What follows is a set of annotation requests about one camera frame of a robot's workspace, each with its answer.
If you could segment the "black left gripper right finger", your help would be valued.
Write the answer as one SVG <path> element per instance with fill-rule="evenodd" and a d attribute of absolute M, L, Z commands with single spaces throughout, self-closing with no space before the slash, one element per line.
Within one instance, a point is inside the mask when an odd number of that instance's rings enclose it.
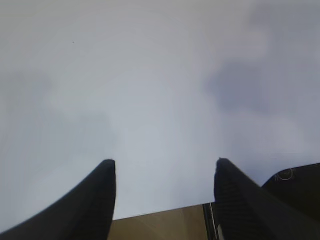
<path fill-rule="evenodd" d="M 320 223 L 276 199 L 229 159 L 216 162 L 214 198 L 226 240 L 318 240 Z"/>

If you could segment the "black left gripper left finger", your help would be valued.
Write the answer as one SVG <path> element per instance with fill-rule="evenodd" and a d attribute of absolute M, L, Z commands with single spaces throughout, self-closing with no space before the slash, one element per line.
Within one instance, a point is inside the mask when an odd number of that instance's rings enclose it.
<path fill-rule="evenodd" d="M 116 165 L 103 160 L 58 201 L 0 234 L 2 240 L 105 240 L 116 200 Z"/>

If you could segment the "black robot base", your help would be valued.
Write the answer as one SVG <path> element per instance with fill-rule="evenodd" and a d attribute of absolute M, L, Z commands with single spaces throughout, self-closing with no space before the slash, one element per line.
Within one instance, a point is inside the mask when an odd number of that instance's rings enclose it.
<path fill-rule="evenodd" d="M 262 186 L 273 197 L 320 222 L 320 165 L 287 168 L 270 177 Z M 225 240 L 217 218 L 216 203 L 203 204 L 207 239 Z"/>

